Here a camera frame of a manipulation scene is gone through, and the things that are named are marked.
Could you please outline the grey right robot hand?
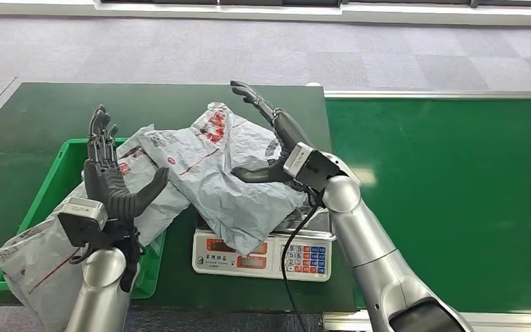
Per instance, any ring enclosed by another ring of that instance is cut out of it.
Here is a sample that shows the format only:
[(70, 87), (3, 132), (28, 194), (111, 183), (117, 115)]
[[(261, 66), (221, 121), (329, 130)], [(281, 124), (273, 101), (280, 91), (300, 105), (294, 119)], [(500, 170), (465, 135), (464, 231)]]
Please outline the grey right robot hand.
[(302, 142), (311, 147), (311, 143), (298, 122), (282, 108), (274, 107), (258, 91), (244, 82), (232, 80), (232, 92), (243, 97), (243, 101), (253, 105), (274, 129), (280, 147), (280, 157), (273, 164), (260, 169), (250, 170), (244, 167), (234, 167), (231, 174), (245, 183), (288, 183), (291, 176), (284, 172), (283, 164), (297, 143)]

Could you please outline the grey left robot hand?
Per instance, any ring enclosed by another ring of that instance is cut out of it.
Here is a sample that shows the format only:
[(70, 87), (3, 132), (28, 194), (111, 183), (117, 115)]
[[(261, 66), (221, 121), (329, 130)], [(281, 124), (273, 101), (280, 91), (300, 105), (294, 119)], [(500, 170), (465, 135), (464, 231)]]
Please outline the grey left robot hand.
[(84, 162), (84, 184), (89, 199), (104, 204), (112, 219), (133, 221), (159, 196), (168, 183), (169, 170), (161, 167), (150, 183), (138, 192), (131, 192), (118, 165), (116, 125), (108, 127), (111, 116), (98, 106), (88, 126), (87, 154)]

